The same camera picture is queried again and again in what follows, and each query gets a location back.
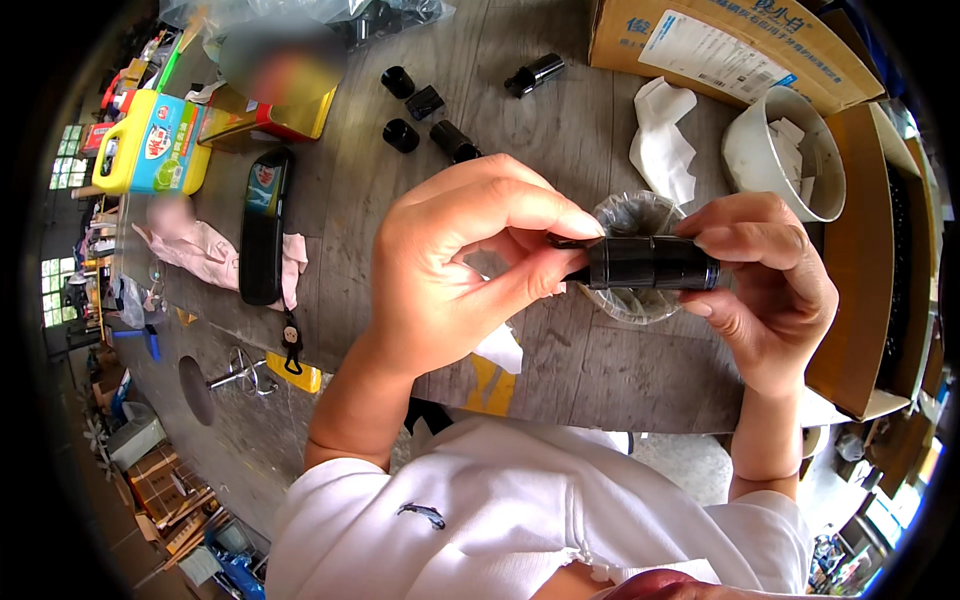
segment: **white label on box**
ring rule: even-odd
[[[774,85],[797,81],[750,44],[670,10],[663,12],[637,61],[701,81],[747,104]]]

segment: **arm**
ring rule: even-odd
[[[404,194],[373,241],[372,316],[317,402],[303,466],[360,458],[387,470],[420,375],[454,363],[586,263],[544,232],[574,239],[600,224],[509,156],[450,167]],[[489,281],[464,264],[479,250],[511,265]]]
[[[798,408],[803,395],[802,381],[783,397],[762,396],[750,387],[744,390],[731,447],[730,500],[757,490],[797,499],[803,447]]]
[[[390,469],[390,449],[407,414],[414,377],[384,369],[376,341],[362,334],[320,396],[310,420],[304,469],[352,456]]]
[[[684,219],[678,235],[731,268],[736,294],[684,292],[730,345],[746,389],[733,433],[730,500],[757,490],[797,497],[804,371],[839,301],[803,226],[772,193],[735,194]]]

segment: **white shirt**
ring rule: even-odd
[[[669,565],[803,593],[813,538],[778,492],[701,507],[600,431],[473,418],[396,475],[354,458],[298,479],[276,516],[271,600],[526,600],[579,560],[619,584]]]

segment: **hand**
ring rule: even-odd
[[[781,397],[804,384],[804,370],[836,313],[839,295],[793,211],[773,193],[719,198],[674,232],[696,238],[733,269],[726,288],[683,292],[683,307],[706,317],[733,350],[744,382]]]
[[[505,155],[452,166],[394,203],[376,234],[367,335],[382,366],[417,377],[467,356],[494,329],[587,264],[545,231],[603,235],[597,221]],[[464,264],[478,250],[510,270],[490,281]]]

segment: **pink cloth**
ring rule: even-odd
[[[154,231],[133,225],[133,229],[140,234],[157,258],[182,267],[207,283],[233,291],[240,289],[240,254],[227,238],[203,221],[194,221],[193,227],[184,227],[180,218],[182,215],[177,215],[176,226],[170,227],[171,224],[164,222],[164,219],[171,217],[171,213],[165,209],[162,211],[165,214],[161,215],[159,212],[148,211],[147,218],[154,226]],[[174,239],[161,237],[160,231]],[[284,233],[281,281],[283,299],[291,310],[297,306],[297,281],[306,269],[306,264],[306,243],[303,236],[299,233]],[[279,300],[270,307],[283,310]]]

